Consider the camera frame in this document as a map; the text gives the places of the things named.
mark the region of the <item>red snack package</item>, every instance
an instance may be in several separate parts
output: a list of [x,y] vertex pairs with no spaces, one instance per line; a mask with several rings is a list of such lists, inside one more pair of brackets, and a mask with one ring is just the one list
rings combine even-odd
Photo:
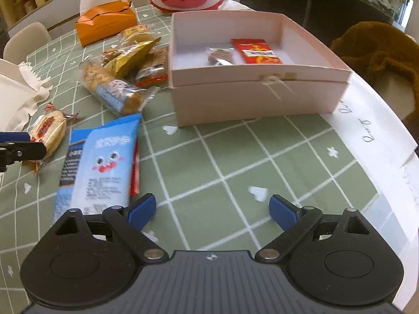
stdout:
[[263,39],[232,39],[246,64],[282,64]]
[[140,195],[140,152],[138,150],[138,140],[135,145],[133,172],[131,174],[131,196]]

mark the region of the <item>gold wrapper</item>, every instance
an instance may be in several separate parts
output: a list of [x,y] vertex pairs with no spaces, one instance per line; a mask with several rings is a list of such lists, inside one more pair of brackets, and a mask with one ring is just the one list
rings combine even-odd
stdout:
[[124,78],[135,65],[140,64],[141,60],[147,55],[148,52],[160,41],[160,37],[153,41],[145,41],[138,45],[132,46],[125,53],[112,59],[105,66],[106,70],[111,73],[115,78]]

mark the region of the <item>snack wrapper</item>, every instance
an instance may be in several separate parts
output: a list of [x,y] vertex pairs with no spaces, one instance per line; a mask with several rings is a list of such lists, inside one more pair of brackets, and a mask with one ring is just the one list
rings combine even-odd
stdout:
[[273,50],[262,39],[232,39],[246,64],[282,64]]
[[62,167],[54,220],[70,208],[101,214],[126,207],[132,193],[137,130],[141,115],[116,119],[93,129],[73,129]]
[[67,122],[74,120],[79,112],[74,115],[68,115],[57,110],[53,103],[45,107],[43,116],[40,116],[29,132],[31,142],[39,142],[45,145],[47,154],[42,161],[31,161],[35,164],[35,170],[38,171],[42,163],[49,158],[58,148],[62,139],[65,137]]
[[106,70],[116,78],[124,78],[134,67],[138,65],[148,52],[160,41],[160,37],[128,47],[121,55],[112,59],[105,66]]
[[100,56],[100,60],[103,66],[105,66],[111,60],[119,57],[121,54],[124,53],[125,50],[126,50],[125,48],[111,48],[107,51],[102,52]]
[[137,87],[147,88],[167,81],[168,50],[167,46],[154,48],[145,56],[144,62],[135,77]]
[[210,65],[233,65],[233,53],[234,48],[222,49],[222,48],[207,48],[208,62]]
[[119,34],[120,47],[138,45],[145,41],[153,41],[157,39],[157,33],[153,31],[152,26],[138,25],[127,28]]
[[99,63],[87,59],[79,65],[78,80],[117,117],[142,112],[160,90],[154,86],[141,89],[116,79]]

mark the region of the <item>red wrapped snack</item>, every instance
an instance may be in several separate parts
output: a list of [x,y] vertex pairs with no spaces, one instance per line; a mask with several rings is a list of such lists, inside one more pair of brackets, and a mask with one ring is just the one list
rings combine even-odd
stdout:
[[232,39],[246,64],[282,64],[263,39]]

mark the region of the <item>packaged bread roll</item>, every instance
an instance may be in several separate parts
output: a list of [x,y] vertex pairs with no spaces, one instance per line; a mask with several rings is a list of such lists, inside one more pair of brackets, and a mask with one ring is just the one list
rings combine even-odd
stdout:
[[[57,110],[51,102],[45,107],[47,114],[39,117],[29,132],[31,142],[39,142],[45,145],[47,154],[43,158],[46,160],[58,148],[62,139],[65,137],[67,122],[77,117],[77,114],[68,115]],[[43,161],[32,161],[36,165],[36,171],[39,170]]]
[[142,112],[147,102],[160,90],[140,89],[130,83],[116,79],[98,62],[87,59],[80,66],[78,80],[117,117]]

